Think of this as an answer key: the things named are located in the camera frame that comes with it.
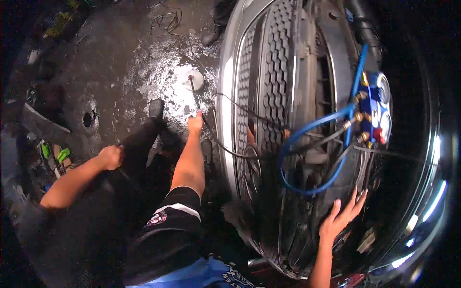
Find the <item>red knob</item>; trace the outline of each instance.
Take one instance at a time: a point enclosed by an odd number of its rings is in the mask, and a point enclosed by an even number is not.
[[[373,129],[373,138],[381,143],[381,144],[384,144],[386,143],[386,140],[384,139],[384,136],[383,136],[383,129],[382,128],[375,128]]]

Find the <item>pressure gauge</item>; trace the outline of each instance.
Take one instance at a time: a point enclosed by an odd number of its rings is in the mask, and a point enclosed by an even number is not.
[[[389,82],[387,81],[386,76],[384,73],[380,72],[376,79],[376,86],[379,88],[379,96],[381,98],[381,103],[385,106],[390,101],[390,87]]]
[[[381,130],[381,137],[382,143],[387,143],[389,141],[390,132],[392,130],[392,119],[390,118],[389,111],[386,111],[381,116],[381,120],[379,121],[379,127]]]

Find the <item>concrete floor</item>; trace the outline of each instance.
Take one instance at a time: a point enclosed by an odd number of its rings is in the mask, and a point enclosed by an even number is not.
[[[156,98],[166,103],[164,117],[169,129],[185,140],[187,117],[196,112],[192,93],[182,85],[190,69],[199,70],[205,78],[199,93],[202,110],[212,107],[222,37],[210,47],[204,47],[200,38],[213,20],[213,0],[165,2],[182,10],[174,33],[188,37],[193,52],[183,37],[150,35],[152,20],[172,11],[153,7],[156,3],[124,0],[96,10],[76,40],[62,43],[52,56],[61,63],[53,82],[66,91],[63,110],[72,131],[67,142],[73,155],[89,159],[103,147],[120,143],[145,121],[148,103]],[[157,26],[152,29],[153,35],[163,33]],[[83,115],[93,110],[97,117],[85,128]],[[209,137],[206,128],[202,137]]]

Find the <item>floor drain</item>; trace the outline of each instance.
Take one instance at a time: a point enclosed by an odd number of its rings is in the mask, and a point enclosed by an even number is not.
[[[90,113],[85,113],[83,115],[83,125],[88,128],[89,126],[91,126],[91,123],[93,122],[93,117],[91,117],[91,114]]]

